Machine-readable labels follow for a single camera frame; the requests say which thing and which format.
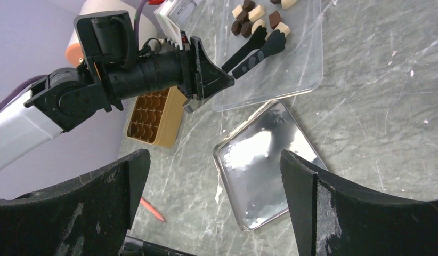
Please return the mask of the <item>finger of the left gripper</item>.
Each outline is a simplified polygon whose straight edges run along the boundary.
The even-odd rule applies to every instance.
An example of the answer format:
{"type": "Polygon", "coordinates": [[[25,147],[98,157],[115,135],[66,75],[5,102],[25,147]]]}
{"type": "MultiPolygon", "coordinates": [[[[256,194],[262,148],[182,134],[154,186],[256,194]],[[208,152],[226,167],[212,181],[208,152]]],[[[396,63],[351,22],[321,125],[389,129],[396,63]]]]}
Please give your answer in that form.
{"type": "Polygon", "coordinates": [[[192,92],[196,100],[207,101],[234,86],[235,79],[210,60],[197,36],[190,37],[189,61],[193,78],[192,92]]]}

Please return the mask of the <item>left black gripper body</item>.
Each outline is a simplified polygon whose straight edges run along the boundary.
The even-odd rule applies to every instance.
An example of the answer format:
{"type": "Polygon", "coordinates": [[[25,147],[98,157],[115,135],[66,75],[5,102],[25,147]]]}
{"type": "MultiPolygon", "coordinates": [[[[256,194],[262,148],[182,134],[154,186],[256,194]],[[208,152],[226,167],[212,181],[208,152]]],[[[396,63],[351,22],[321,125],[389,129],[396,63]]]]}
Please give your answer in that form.
{"type": "Polygon", "coordinates": [[[120,46],[126,46],[125,55],[119,56],[116,46],[110,54],[87,56],[78,67],[81,85],[96,87],[108,104],[174,86],[184,94],[191,84],[186,51],[145,53],[133,38],[120,46]]]}

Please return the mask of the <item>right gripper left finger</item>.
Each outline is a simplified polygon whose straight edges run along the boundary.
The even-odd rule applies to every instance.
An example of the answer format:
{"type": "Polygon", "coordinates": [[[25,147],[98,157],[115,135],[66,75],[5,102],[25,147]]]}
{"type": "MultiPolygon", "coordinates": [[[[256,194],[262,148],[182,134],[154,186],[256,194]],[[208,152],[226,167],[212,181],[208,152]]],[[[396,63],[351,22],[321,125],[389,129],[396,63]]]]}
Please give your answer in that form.
{"type": "Polygon", "coordinates": [[[18,198],[0,199],[0,255],[118,255],[150,170],[139,149],[18,198]]]}

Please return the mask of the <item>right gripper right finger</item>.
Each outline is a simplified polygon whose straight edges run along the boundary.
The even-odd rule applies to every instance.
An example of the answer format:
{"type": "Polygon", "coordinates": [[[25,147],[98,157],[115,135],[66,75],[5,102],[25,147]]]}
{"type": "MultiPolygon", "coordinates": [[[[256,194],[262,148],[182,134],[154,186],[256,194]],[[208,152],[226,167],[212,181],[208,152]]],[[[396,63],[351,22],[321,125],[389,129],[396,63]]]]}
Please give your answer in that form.
{"type": "Polygon", "coordinates": [[[438,255],[438,199],[375,191],[288,150],[280,170],[299,255],[438,255]]]}

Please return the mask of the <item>black metal tongs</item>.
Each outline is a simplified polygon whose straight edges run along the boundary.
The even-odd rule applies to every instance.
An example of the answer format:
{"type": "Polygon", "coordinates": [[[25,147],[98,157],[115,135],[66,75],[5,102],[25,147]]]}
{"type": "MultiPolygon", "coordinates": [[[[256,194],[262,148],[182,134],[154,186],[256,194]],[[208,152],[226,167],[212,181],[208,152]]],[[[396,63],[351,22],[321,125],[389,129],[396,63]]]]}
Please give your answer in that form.
{"type": "MultiPolygon", "coordinates": [[[[250,39],[220,68],[231,75],[236,83],[238,79],[242,78],[243,75],[250,72],[266,58],[282,52],[285,49],[286,42],[285,35],[278,30],[269,33],[266,28],[259,27],[251,35],[250,39]]],[[[199,109],[208,101],[196,100],[192,92],[192,86],[193,78],[191,84],[186,86],[186,91],[184,92],[187,101],[183,104],[183,108],[189,114],[199,109]]]]}

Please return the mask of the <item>white square chocolate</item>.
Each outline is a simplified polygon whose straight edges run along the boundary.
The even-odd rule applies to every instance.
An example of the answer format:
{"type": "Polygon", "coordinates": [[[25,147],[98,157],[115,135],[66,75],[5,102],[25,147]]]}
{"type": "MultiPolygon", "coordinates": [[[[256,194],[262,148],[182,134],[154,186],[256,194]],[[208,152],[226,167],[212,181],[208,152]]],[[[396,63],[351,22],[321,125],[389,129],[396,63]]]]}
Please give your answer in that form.
{"type": "Polygon", "coordinates": [[[278,30],[279,32],[283,33],[285,37],[287,37],[291,32],[289,26],[283,22],[279,22],[278,25],[274,28],[274,30],[278,30]]]}

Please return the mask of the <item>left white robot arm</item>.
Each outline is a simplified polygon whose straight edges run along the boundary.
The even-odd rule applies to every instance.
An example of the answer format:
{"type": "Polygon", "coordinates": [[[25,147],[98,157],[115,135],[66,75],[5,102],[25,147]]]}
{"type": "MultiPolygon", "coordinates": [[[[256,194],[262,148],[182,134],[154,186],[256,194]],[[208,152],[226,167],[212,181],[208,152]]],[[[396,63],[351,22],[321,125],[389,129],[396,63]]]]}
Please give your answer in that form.
{"type": "Polygon", "coordinates": [[[0,171],[98,110],[123,110],[125,99],[175,87],[202,105],[234,85],[234,78],[211,62],[199,37],[189,39],[188,49],[173,43],[162,53],[139,48],[125,10],[80,15],[74,26],[80,65],[31,79],[0,108],[0,171]]]}

